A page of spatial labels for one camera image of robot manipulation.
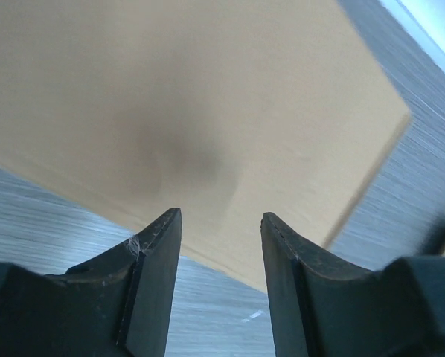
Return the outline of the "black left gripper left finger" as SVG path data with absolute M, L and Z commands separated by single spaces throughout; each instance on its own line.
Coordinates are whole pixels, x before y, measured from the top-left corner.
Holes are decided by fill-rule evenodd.
M 181 240 L 171 208 L 65 274 L 0 263 L 0 356 L 163 356 Z

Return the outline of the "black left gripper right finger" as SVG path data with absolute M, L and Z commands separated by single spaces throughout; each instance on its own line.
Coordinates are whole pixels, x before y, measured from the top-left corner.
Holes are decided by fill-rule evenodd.
M 445 356 L 445 257 L 370 271 L 273 213 L 260 232 L 277 356 Z

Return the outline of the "brown cardboard box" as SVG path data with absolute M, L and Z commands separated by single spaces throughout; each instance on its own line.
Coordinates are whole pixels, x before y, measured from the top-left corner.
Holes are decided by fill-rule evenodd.
M 253 288 L 339 232 L 409 111 L 336 1 L 0 1 L 0 167 Z

